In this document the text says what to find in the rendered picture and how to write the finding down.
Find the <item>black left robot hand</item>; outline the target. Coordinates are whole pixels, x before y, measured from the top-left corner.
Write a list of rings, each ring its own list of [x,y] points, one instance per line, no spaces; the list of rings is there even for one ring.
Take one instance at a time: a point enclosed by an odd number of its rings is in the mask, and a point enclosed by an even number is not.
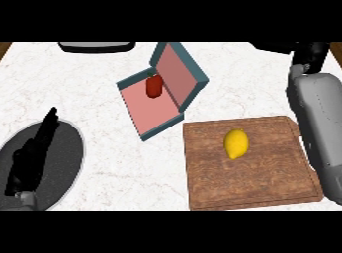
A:
[[[17,196],[21,192],[33,192],[37,189],[58,126],[58,109],[52,108],[42,121],[36,136],[14,152],[14,164],[5,188],[6,196]]]

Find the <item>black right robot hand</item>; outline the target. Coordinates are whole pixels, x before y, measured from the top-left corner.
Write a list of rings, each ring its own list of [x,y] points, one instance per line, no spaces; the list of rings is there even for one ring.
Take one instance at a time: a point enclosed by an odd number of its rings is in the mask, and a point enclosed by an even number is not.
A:
[[[315,74],[321,71],[329,49],[329,42],[299,42],[296,44],[292,64],[304,66],[305,74]]]

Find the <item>teal cardboard box pink inside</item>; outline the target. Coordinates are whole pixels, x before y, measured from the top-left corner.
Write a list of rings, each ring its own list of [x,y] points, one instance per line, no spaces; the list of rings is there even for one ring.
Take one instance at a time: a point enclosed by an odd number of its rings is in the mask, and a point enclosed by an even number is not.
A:
[[[151,67],[117,82],[122,99],[142,141],[184,120],[184,111],[209,79],[179,42],[160,42]],[[163,95],[150,98],[147,79],[160,74]]]

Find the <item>red bell pepper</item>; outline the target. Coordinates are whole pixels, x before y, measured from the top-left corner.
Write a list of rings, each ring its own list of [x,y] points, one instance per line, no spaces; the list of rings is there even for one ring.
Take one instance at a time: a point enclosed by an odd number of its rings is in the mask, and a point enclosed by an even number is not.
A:
[[[147,79],[147,95],[150,98],[159,98],[163,95],[165,80],[160,75],[153,75]]]

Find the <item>brown wooden cutting board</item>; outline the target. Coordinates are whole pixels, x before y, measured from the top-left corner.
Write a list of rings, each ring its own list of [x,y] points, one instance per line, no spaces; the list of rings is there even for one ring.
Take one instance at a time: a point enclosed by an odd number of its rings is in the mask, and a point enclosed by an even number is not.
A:
[[[250,140],[243,157],[230,159],[224,137],[240,129]],[[230,210],[318,202],[323,190],[287,116],[182,125],[188,206]]]

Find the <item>dark grey oval plate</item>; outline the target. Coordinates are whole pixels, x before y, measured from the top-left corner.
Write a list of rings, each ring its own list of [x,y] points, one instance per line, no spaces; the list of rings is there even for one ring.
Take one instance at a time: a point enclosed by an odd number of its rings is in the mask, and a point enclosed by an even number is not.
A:
[[[0,210],[14,208],[20,199],[5,195],[12,155],[26,141],[36,135],[40,123],[24,127],[9,138],[0,148]],[[83,138],[77,128],[67,122],[60,122],[57,134],[49,149],[45,173],[36,190],[37,206],[49,209],[63,199],[79,175],[85,155]]]

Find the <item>yellow lemon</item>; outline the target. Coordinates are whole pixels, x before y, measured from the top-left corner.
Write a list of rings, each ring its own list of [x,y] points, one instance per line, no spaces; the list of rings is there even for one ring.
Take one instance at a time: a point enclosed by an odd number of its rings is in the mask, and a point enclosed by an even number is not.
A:
[[[240,158],[249,151],[250,141],[241,129],[233,129],[224,139],[224,148],[231,159]]]

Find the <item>black and grey appliance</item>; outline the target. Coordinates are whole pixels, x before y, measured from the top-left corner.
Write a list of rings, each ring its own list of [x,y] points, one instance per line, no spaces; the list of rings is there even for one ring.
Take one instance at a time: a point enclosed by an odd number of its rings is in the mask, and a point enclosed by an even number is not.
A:
[[[131,51],[133,42],[61,42],[61,50],[70,53],[117,53]]]

